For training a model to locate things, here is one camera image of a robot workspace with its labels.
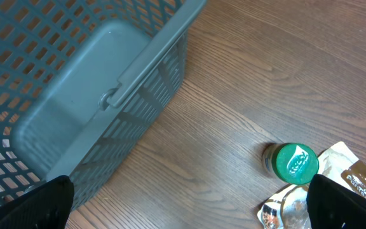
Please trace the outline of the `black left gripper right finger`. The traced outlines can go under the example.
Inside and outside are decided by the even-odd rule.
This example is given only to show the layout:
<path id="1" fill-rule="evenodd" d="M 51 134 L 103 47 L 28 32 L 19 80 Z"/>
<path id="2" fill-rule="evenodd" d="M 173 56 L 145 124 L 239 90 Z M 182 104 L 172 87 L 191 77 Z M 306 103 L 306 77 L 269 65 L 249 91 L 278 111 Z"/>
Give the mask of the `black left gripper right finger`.
<path id="1" fill-rule="evenodd" d="M 312 229 L 366 229 L 366 199 L 323 175 L 313 176 L 306 201 Z"/>

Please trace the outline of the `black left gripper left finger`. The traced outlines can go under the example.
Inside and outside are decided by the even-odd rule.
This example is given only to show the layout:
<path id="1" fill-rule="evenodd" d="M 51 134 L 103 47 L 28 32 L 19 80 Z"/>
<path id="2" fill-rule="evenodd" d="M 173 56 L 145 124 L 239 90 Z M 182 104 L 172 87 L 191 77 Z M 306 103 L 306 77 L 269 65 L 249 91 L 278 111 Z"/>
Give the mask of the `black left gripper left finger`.
<path id="1" fill-rule="evenodd" d="M 74 184 L 61 175 L 0 207 L 0 228 L 64 229 L 74 200 Z"/>

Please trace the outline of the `brown snack packet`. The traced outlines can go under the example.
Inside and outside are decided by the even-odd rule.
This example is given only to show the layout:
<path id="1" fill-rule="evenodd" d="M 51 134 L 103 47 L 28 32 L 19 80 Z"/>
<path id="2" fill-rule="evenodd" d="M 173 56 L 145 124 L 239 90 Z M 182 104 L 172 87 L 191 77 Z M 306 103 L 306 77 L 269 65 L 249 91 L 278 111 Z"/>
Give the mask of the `brown snack packet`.
<path id="1" fill-rule="evenodd" d="M 344 142 L 334 144 L 317 157 L 317 174 L 366 199 L 366 165 Z M 262 226 L 272 229 L 312 228 L 306 201 L 310 182 L 303 185 L 286 183 L 284 189 L 269 197 L 257 213 Z"/>

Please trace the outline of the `green lidded jar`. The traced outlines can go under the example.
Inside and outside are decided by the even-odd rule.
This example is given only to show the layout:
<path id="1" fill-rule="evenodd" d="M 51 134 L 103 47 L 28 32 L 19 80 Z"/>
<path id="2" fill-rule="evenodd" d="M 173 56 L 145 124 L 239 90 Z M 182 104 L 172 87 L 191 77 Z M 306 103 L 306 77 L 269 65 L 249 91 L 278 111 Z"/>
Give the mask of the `green lidded jar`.
<path id="1" fill-rule="evenodd" d="M 301 143 L 270 144 L 262 154 L 268 174 L 289 184 L 308 184 L 319 171 L 316 153 Z"/>

